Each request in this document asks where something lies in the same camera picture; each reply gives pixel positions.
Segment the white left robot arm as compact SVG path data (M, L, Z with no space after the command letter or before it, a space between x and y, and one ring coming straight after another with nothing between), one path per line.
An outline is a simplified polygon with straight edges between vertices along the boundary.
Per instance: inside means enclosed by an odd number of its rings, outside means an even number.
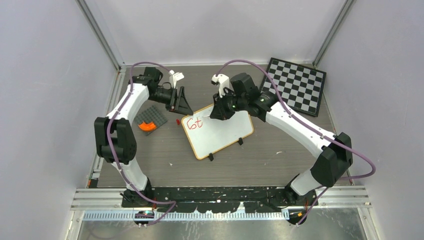
M146 67L143 74L132 76L124 96L105 117L94 121L96 153L110 163L126 184L124 196L134 198L141 207L148 207L154 199L150 179L142 172L136 159L137 142L132 124L141 106L148 100L164 104L169 112L192 115L193 110L185 96L185 88L177 82L184 78L181 72L168 71L170 85L160 84L163 73L155 67Z

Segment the white whiteboard orange frame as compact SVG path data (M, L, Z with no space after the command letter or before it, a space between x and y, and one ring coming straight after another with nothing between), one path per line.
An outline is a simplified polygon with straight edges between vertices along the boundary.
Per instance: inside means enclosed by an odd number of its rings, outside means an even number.
M254 132L254 126L247 111L238 111L228 120L204 118L213 110L207 105L181 119L181 126L197 160L209 158L224 148L238 143Z

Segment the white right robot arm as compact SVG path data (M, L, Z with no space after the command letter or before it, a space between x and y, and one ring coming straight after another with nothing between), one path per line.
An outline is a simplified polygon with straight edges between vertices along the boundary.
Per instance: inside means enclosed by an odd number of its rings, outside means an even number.
M282 130L316 157L311 168L296 175L284 187L282 197L288 204L299 205L314 189L334 186L353 164L352 153L346 149L352 146L347 134L335 135L320 129L281 102L278 94L260 92L249 74L243 72L232 78L214 75L211 84L218 86L212 97L211 119L226 121L236 112L246 111Z

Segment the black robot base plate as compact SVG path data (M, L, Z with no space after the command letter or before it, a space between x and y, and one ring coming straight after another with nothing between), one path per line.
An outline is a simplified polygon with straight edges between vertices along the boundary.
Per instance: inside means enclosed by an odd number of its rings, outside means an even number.
M305 209L317 196L313 190L305 196L290 197L284 188L277 186L155 187L147 194L155 203L129 189L120 195L123 208L149 208L164 213L175 201L176 205L170 209L172 213L202 214L234 213L239 209L246 213L277 213L287 207Z

